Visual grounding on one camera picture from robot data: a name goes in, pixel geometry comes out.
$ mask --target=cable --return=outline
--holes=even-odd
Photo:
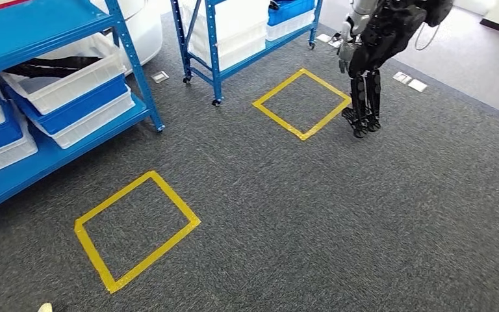
[[[420,32],[418,33],[418,36],[416,37],[416,41],[414,42],[414,48],[418,51],[423,51],[425,50],[427,47],[429,47],[429,45],[433,42],[433,39],[435,39],[435,36],[437,35],[437,32],[439,31],[439,28],[441,27],[441,25],[439,24],[437,26],[437,28],[435,29],[435,32],[433,33],[433,36],[431,37],[431,39],[429,40],[429,42],[424,46],[422,47],[421,49],[418,48],[418,40],[420,39],[420,37],[422,36],[422,31],[424,30],[424,27],[426,26],[425,23],[422,24],[422,26],[420,27]]]

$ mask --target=blue metal shelf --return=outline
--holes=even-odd
[[[114,43],[122,41],[144,100],[133,97],[134,108],[68,149],[32,129],[39,152],[0,170],[0,203],[146,116],[157,131],[164,129],[118,0],[105,1],[110,14],[89,0],[29,0],[0,10],[0,71],[112,28]]]
[[[103,31],[115,20],[87,0],[30,0],[1,9],[0,71]]]
[[[287,44],[288,42],[292,41],[293,39],[301,36],[302,34],[306,33],[307,31],[310,31],[312,29],[313,25],[310,24],[308,26],[305,26],[301,29],[298,29],[297,31],[294,31],[290,34],[287,34],[286,36],[282,37],[282,38],[278,38],[277,40],[274,40],[274,41],[267,41],[266,42],[266,47],[265,47],[265,50],[261,51],[261,52],[258,52],[250,57],[248,57],[247,59],[243,60],[242,62],[239,62],[238,64],[235,64],[229,68],[227,68],[226,70],[224,71],[221,71],[220,72],[220,77],[221,79],[227,79],[228,77],[234,75],[235,73],[239,72],[240,70],[243,70],[244,68],[252,65],[253,63],[255,63],[256,61],[258,61],[259,59],[261,59],[262,57],[266,56],[267,54],[270,54],[271,52],[275,51],[276,49],[279,49],[280,47],[284,46],[285,44]],[[195,56],[192,56],[192,54],[190,53],[190,57],[194,60],[197,60],[200,64],[204,65],[206,68],[208,68],[208,66],[206,65],[206,63],[201,60],[200,58],[198,57],[195,57]],[[198,75],[202,74],[198,69],[192,67],[191,68],[192,71]]]
[[[0,203],[150,115],[143,101],[134,95],[133,101],[133,108],[68,149],[33,127],[39,151],[0,170]]]
[[[208,65],[201,58],[195,56],[194,54],[188,52],[188,43],[190,41],[190,37],[192,36],[192,31],[194,30],[194,25],[196,22],[196,17],[198,15],[198,9],[200,3],[205,2],[205,10],[206,10],[206,19],[207,19],[207,32],[209,35],[209,51],[211,52],[211,65]],[[322,1],[317,0],[316,8],[314,10],[314,21],[297,31],[294,31],[282,38],[279,38],[273,42],[267,42],[265,50],[258,52],[251,57],[235,64],[227,68],[226,70],[219,70],[219,53],[217,48],[217,29],[215,23],[215,5],[222,3],[226,0],[196,0],[196,6],[194,8],[194,12],[192,18],[190,19],[190,24],[188,26],[188,32],[185,34],[185,29],[183,25],[183,18],[181,16],[181,9],[179,7],[179,0],[171,0],[171,6],[173,10],[173,15],[175,17],[175,26],[177,29],[177,37],[179,39],[179,47],[181,50],[181,59],[183,61],[183,67],[185,71],[185,82],[189,81],[193,73],[200,76],[204,81],[213,86],[213,91],[215,94],[215,100],[213,101],[214,105],[218,105],[221,103],[223,98],[222,94],[222,82],[234,75],[235,73],[243,70],[249,65],[253,64],[260,58],[265,55],[271,53],[272,51],[282,47],[293,39],[301,36],[303,33],[310,31],[309,35],[309,46],[314,48],[314,37],[316,35],[316,28],[318,27],[318,20],[320,18],[320,11],[322,9]],[[195,60],[196,62],[203,65],[206,69],[211,72],[211,77],[202,73],[199,69],[192,67],[190,65],[190,61]]]

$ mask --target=carpet floor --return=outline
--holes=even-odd
[[[170,75],[151,85],[165,131],[139,123],[0,205],[0,311],[499,311],[498,111],[392,60],[381,131],[358,140],[338,115],[301,141],[252,102],[300,68],[349,94],[335,50],[302,36],[217,109],[181,82],[169,17],[164,36],[145,71]],[[306,131],[339,103],[301,77],[264,106]],[[150,170],[201,224],[110,294],[73,222]],[[86,230],[117,279],[186,223],[147,182]]]

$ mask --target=yellow tape square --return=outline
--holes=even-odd
[[[301,131],[297,130],[294,126],[290,125],[288,122],[286,122],[284,119],[280,118],[277,114],[273,113],[271,110],[267,109],[263,103],[270,98],[272,98],[275,94],[280,92],[282,89],[286,88],[290,83],[293,83],[297,78],[301,77],[302,75],[307,75],[317,83],[320,83],[322,86],[326,87],[328,90],[334,92],[335,94],[339,95],[343,101],[339,103],[339,105],[334,108],[331,112],[329,112],[324,118],[322,118],[316,125],[314,125],[310,130],[308,130],[305,133],[302,133]],[[283,81],[281,84],[279,84],[277,87],[269,91],[267,94],[265,94],[261,99],[258,99],[257,101],[253,102],[253,106],[257,107],[260,111],[264,112],[265,115],[269,116],[271,119],[273,119],[275,122],[277,122],[279,125],[284,127],[286,130],[290,131],[291,133],[295,134],[298,138],[300,138],[302,141],[307,140],[311,135],[315,134],[318,132],[318,130],[321,130],[330,120],[332,120],[337,114],[339,114],[347,105],[351,103],[351,97],[346,95],[345,93],[341,92],[340,90],[337,90],[334,88],[332,85],[329,83],[325,82],[321,78],[317,77],[310,71],[306,70],[305,68],[302,68],[298,70],[294,75]]]
[[[127,193],[134,190],[136,187],[140,186],[148,179],[152,179],[154,182],[156,182],[156,184],[165,193],[165,195],[167,195],[167,197],[171,199],[171,201],[177,206],[177,208],[181,210],[181,212],[188,219],[189,223],[183,229],[173,235],[162,246],[152,252],[149,256],[147,256],[144,260],[142,260],[139,264],[137,264],[134,268],[132,268],[116,281],[114,280],[106,264],[104,264],[104,261],[96,250],[91,238],[83,227],[83,224],[101,213],[104,209],[110,207],[113,203],[124,197]],[[145,173],[142,177],[134,180],[131,184],[127,185],[119,192],[112,195],[112,197],[108,198],[97,207],[94,207],[91,211],[87,212],[82,217],[78,218],[75,221],[73,229],[75,231],[75,234],[77,235],[77,238],[79,239],[79,242],[83,246],[83,249],[85,249],[89,260],[91,260],[91,263],[100,275],[104,286],[106,286],[110,294],[113,294],[127,285],[130,281],[132,281],[135,277],[142,273],[142,271],[150,267],[152,263],[154,263],[162,255],[164,255],[173,246],[175,246],[181,239],[187,236],[196,226],[198,226],[198,224],[200,224],[199,218],[194,214],[194,212],[192,212],[192,210],[190,210],[188,205],[179,197],[179,195],[175,193],[175,191],[169,186],[169,184],[167,184],[167,182],[165,182],[165,180],[163,180],[163,178],[158,175],[156,171],[150,171]]]

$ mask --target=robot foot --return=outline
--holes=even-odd
[[[381,125],[379,124],[379,120],[376,119],[375,117],[369,116],[367,118],[367,120],[368,120],[368,127],[367,127],[368,131],[376,132],[376,131],[381,129]]]
[[[365,135],[368,133],[368,130],[366,127],[362,124],[362,122],[359,122],[356,115],[355,111],[352,108],[346,107],[341,111],[341,116],[349,122],[349,125],[351,128],[353,128],[353,135],[357,138],[364,138]]]

